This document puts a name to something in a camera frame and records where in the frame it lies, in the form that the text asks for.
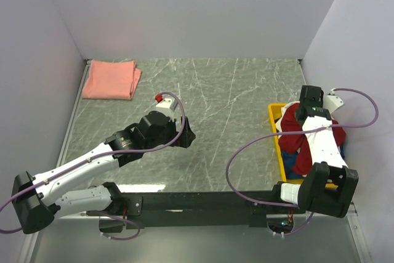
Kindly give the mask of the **red t shirt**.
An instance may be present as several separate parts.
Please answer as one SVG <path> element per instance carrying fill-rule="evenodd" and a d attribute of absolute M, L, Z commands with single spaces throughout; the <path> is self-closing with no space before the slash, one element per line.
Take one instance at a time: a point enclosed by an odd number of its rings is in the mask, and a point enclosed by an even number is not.
<path fill-rule="evenodd" d="M 283 120 L 281 127 L 283 132 L 301 131 L 301 125 L 296 120 L 296 110 L 299 107 L 298 101 L 293 101 L 286 104 L 281 108 L 281 116 Z M 288 153 L 295 153 L 300 148 L 310 148 L 307 135 L 295 134 L 295 135 L 281 135 L 278 136 L 278 145 L 280 150 L 284 150 Z"/>

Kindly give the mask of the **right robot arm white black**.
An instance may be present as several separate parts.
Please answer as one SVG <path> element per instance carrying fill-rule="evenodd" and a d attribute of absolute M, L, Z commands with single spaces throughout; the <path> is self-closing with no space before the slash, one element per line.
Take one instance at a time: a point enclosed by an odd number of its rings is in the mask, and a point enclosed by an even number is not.
<path fill-rule="evenodd" d="M 270 198 L 275 212 L 294 204 L 303 211 L 346 215 L 359 177 L 344 160 L 346 134 L 332 118 L 343 104 L 333 92 L 324 94 L 315 86 L 302 86 L 298 101 L 269 104 L 281 176 L 280 192 Z"/>

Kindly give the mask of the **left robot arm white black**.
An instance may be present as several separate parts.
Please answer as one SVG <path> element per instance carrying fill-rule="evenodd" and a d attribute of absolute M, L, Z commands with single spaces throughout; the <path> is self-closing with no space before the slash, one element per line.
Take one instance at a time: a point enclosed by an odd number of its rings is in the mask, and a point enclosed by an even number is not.
<path fill-rule="evenodd" d="M 51 171 L 32 176 L 23 172 L 15 177 L 12 205 L 20 230 L 38 232 L 56 218 L 86 211 L 122 214 L 128 202 L 113 182 L 87 190 L 74 187 L 97 174 L 118 169 L 139 160 L 147 152 L 164 147 L 188 148 L 196 138 L 187 117 L 176 121 L 158 111 L 151 111 L 138 123 L 115 132 L 92 151 Z"/>

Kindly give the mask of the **yellow plastic bin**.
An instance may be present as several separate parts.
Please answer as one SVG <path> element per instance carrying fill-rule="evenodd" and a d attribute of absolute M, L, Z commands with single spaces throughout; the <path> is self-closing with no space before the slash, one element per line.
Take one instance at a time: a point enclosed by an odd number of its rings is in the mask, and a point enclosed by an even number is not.
<path fill-rule="evenodd" d="M 273 103 L 268 106 L 271 127 L 275 133 L 274 142 L 278 155 L 281 180 L 295 187 L 300 187 L 304 179 L 312 175 L 312 170 L 316 169 L 317 165 L 326 162 L 332 172 L 329 173 L 328 180 L 323 182 L 323 186 L 326 188 L 337 188 L 341 182 L 342 173 L 340 170 L 347 167 L 340 153 L 340 145 L 345 139 L 345 132 L 337 125 L 337 121 L 331 118 L 329 111 L 323 107 L 298 107 L 295 112 L 295 118 L 301 125 L 302 130 L 276 132 L 274 122 L 275 119 L 281 117 L 281 108 L 285 105 L 283 103 Z M 312 168 L 304 178 L 288 179 L 283 166 L 281 150 L 278 145 L 278 136 L 295 134 L 307 135 L 307 141 L 312 155 Z"/>

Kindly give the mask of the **white t shirt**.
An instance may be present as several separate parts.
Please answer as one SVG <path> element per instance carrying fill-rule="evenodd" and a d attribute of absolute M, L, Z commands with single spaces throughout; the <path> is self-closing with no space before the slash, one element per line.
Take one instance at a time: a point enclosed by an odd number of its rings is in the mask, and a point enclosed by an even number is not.
<path fill-rule="evenodd" d="M 282 132 L 283 131 L 283 129 L 281 127 L 282 120 L 283 120 L 282 116 L 280 118 L 275 119 L 274 124 L 275 124 L 276 132 Z"/>

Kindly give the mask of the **blue t shirt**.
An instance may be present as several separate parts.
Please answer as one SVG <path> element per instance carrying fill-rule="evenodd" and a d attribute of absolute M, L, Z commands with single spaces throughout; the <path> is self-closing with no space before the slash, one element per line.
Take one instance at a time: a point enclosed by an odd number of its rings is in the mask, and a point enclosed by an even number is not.
<path fill-rule="evenodd" d="M 293 154 L 281 150 L 281 157 L 288 179 L 304 178 L 312 168 L 312 155 L 308 147 L 300 148 Z"/>

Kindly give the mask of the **folded pink t shirt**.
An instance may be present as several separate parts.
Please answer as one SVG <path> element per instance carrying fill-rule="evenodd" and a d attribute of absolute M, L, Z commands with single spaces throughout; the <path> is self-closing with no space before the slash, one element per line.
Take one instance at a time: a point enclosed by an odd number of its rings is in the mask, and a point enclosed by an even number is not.
<path fill-rule="evenodd" d="M 135 61 L 103 62 L 92 60 L 82 89 L 84 99 L 131 100 L 142 71 Z"/>

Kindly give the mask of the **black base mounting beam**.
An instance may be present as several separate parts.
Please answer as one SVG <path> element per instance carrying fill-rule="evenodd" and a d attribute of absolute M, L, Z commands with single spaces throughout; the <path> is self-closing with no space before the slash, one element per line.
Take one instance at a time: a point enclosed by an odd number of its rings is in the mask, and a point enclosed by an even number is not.
<path fill-rule="evenodd" d="M 248 225 L 266 227 L 270 214 L 286 215 L 288 207 L 247 201 L 234 192 L 123 193 L 122 205 L 104 210 L 126 216 L 141 228 Z"/>

